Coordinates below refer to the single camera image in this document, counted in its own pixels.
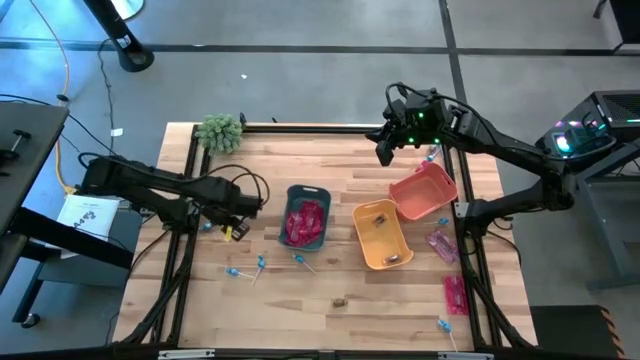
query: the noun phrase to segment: black cable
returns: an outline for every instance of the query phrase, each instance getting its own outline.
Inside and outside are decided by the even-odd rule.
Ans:
[[[264,184],[265,189],[267,190],[267,198],[262,202],[262,206],[266,205],[267,202],[269,201],[269,199],[271,198],[271,189],[269,189],[269,184],[267,184],[267,181],[260,175],[258,174],[253,174],[253,173],[244,173],[244,174],[240,174],[236,177],[233,178],[233,180],[231,180],[231,183],[235,183],[236,180],[238,180],[239,178],[243,177],[243,176],[255,176],[258,179],[260,179],[262,181],[262,183]]]
[[[618,170],[618,172],[616,173],[616,176],[624,176],[624,174],[621,174],[622,170],[624,169],[624,167],[627,166],[627,164],[624,164],[620,167],[620,170]]]
[[[89,231],[89,230],[85,230],[85,229],[76,228],[76,230],[81,231],[81,232],[86,233],[86,234],[89,234],[89,235],[95,235],[95,236],[105,237],[105,235],[102,235],[102,234],[96,234],[96,233],[94,233],[94,232],[91,232],[91,231]],[[120,242],[120,240],[118,240],[118,239],[116,239],[116,238],[114,238],[114,237],[111,237],[111,236],[106,235],[106,238],[108,238],[109,240],[113,240],[113,241],[117,242],[118,244],[120,244],[120,247],[122,247],[123,249],[125,249],[125,250],[127,250],[127,251],[133,251],[133,250],[129,250],[129,249],[127,249],[127,247],[126,247],[126,246],[124,246],[124,244],[123,244],[122,242]]]
[[[109,81],[107,72],[104,70],[104,60],[102,60],[102,55],[100,55],[102,49],[104,48],[104,45],[109,40],[110,39],[105,39],[98,47],[98,59],[100,60],[100,72],[102,72],[102,77],[104,78],[104,86],[107,88],[107,100],[109,101],[109,125],[111,126],[111,129],[109,130],[109,135],[111,135],[109,141],[109,149],[113,150],[113,134],[111,133],[111,131],[115,129],[115,124],[113,121],[113,99],[111,97],[111,81]]]
[[[14,98],[14,99],[20,99],[20,100],[27,100],[27,101],[31,101],[37,104],[41,104],[41,105],[47,105],[47,106],[53,106],[51,104],[49,104],[48,102],[44,102],[44,101],[40,101],[40,100],[36,100],[36,99],[32,99],[26,96],[18,96],[18,95],[10,95],[10,94],[0,94],[0,97],[8,97],[8,98]],[[107,151],[109,151],[110,154],[112,155],[118,155],[115,152],[113,152],[113,150],[109,149],[109,147],[107,145],[105,145],[102,141],[98,140],[97,137],[95,137],[91,131],[89,131],[89,129],[87,129],[84,125],[82,125],[82,123],[80,122],[80,120],[76,119],[73,115],[69,114],[69,117],[71,118],[71,120],[75,121],[78,125],[80,125],[80,127],[82,128],[82,130],[84,130],[87,134],[89,134],[89,136],[91,136],[91,138],[93,138],[93,140],[97,141],[98,144],[102,145],[102,147],[104,147],[105,149],[107,149]]]
[[[518,264],[520,264],[520,267],[522,267],[522,256],[520,256],[520,249],[518,249],[516,244],[512,243],[506,237],[494,233],[493,231],[487,230],[487,234],[489,234],[491,236],[494,236],[494,237],[496,237],[496,238],[508,243],[516,251],[516,253],[518,254]]]
[[[60,133],[60,137],[61,137],[61,138],[63,138],[63,139],[65,139],[65,140],[69,143],[69,145],[71,145],[71,146],[76,150],[76,152],[78,152],[78,153],[80,152],[80,149],[78,149],[78,147],[77,147],[77,146],[75,146],[75,145],[71,142],[71,140],[69,140],[66,136],[64,136],[64,134],[63,134],[63,133]]]
[[[513,230],[513,224],[511,223],[511,220],[506,220],[506,219],[502,219],[504,221],[506,221],[509,224],[509,227],[502,227],[500,225],[498,225],[498,222],[496,221],[498,219],[493,219],[493,225],[495,225],[498,229],[503,230],[503,231],[510,231]]]
[[[466,232],[466,233],[465,233],[465,236],[464,236],[463,241],[467,241],[467,238],[471,238],[471,233]],[[475,254],[477,251],[478,251],[478,248],[477,248],[477,247],[475,247],[475,243],[474,243],[474,248],[473,248],[473,250],[471,250],[471,251],[470,251],[470,252],[468,252],[468,253],[466,253],[466,252],[464,252],[464,251],[460,250],[460,253],[461,253],[462,255],[471,256],[471,255]]]
[[[136,264],[138,263],[138,261],[140,261],[140,259],[142,258],[142,256],[149,251],[151,248],[153,248],[158,242],[160,242],[160,240],[162,240],[162,238],[164,238],[167,234],[169,233],[169,230],[166,230],[165,232],[162,233],[162,235],[158,236],[158,238],[156,238],[155,240],[153,240],[149,245],[147,245],[147,247],[145,247],[139,254],[138,256],[135,258],[135,260],[133,260],[133,262],[131,263],[131,268],[129,269],[129,273],[127,274],[127,278],[125,279],[125,285],[127,284],[127,282],[129,281],[129,278],[131,277],[131,273],[133,273],[133,269],[136,267]],[[111,316],[111,318],[109,319],[109,328],[107,330],[107,336],[104,339],[104,345],[107,346],[109,344],[109,335],[111,334],[111,328],[113,327],[113,319],[116,318],[116,316],[118,316],[118,314],[120,314],[120,309],[118,309],[118,311],[116,311],[115,314],[113,314]]]

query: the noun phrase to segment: wooden table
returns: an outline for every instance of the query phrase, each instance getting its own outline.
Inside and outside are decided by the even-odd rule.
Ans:
[[[192,127],[192,123],[168,124],[159,168],[183,171]],[[398,150],[392,166],[382,168],[374,144],[362,135],[245,134],[239,151],[214,159],[211,166],[238,163],[250,168],[268,181],[271,199],[240,242],[223,242],[218,230],[198,235],[180,347],[451,350],[448,336],[436,326],[438,319],[445,319],[452,324],[458,348],[472,349],[468,317],[447,315],[444,302],[442,279],[460,273],[460,265],[445,264],[425,242],[425,235],[436,227],[455,238],[452,225],[426,224],[451,218],[451,207],[402,224],[414,258],[386,271],[367,267],[353,226],[353,209],[387,198],[389,184],[411,174],[425,152],[425,148]],[[492,157],[470,156],[469,167],[476,197],[502,195]],[[229,178],[237,174],[239,171],[225,169],[217,175]],[[332,196],[325,246],[317,253],[304,254],[317,276],[294,262],[291,251],[276,240],[286,190],[292,184],[323,187]],[[248,177],[239,185],[244,193],[256,194]],[[154,219],[144,226],[137,252],[161,234],[160,225]],[[511,232],[492,230],[512,238]],[[535,343],[515,252],[490,236],[484,243],[496,302],[521,334]],[[133,272],[114,340],[128,335],[156,299],[167,247],[168,240],[159,244]],[[267,268],[255,286],[250,280],[225,274],[227,266],[254,273],[258,254],[265,256]],[[348,304],[333,308],[336,298],[346,298]],[[479,307],[483,334],[489,339],[486,313]],[[168,308],[165,334],[173,306]]]

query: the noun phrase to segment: small potted plant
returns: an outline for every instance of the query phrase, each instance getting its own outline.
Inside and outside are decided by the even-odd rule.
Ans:
[[[242,123],[229,114],[207,115],[198,126],[196,137],[209,155],[231,154],[240,147]]]

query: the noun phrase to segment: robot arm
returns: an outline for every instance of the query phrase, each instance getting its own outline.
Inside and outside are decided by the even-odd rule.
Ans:
[[[96,158],[84,164],[82,158],[88,155]],[[83,153],[79,159],[87,168],[80,194],[122,197],[155,211],[170,230],[184,230],[190,207],[197,206],[212,223],[231,226],[233,239],[239,241],[249,231],[244,218],[254,219],[262,208],[262,199],[242,194],[238,185],[221,177],[187,178],[120,156]],[[152,189],[180,198],[168,199]]]
[[[398,88],[405,101],[391,102],[388,92],[393,87]],[[493,155],[540,176],[527,190],[493,201],[479,199],[458,204],[458,216],[463,218],[465,230],[473,235],[484,235],[487,226],[499,217],[537,209],[565,210],[573,205],[569,191],[572,177],[567,176],[571,158],[551,157],[539,148],[497,131],[475,109],[435,89],[417,91],[395,83],[387,87],[386,94],[388,105],[383,116],[387,122],[366,135],[377,143],[376,154],[382,166],[391,163],[396,148],[442,143],[472,154]],[[457,104],[447,108],[446,100]]]

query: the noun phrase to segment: pink packet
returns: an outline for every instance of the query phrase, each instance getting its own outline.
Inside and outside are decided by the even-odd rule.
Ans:
[[[462,276],[445,276],[444,293],[447,301],[447,313],[449,315],[469,315]]]
[[[436,230],[431,235],[427,235],[427,242],[447,264],[451,265],[459,259],[458,247],[452,244],[449,237],[442,231]]]

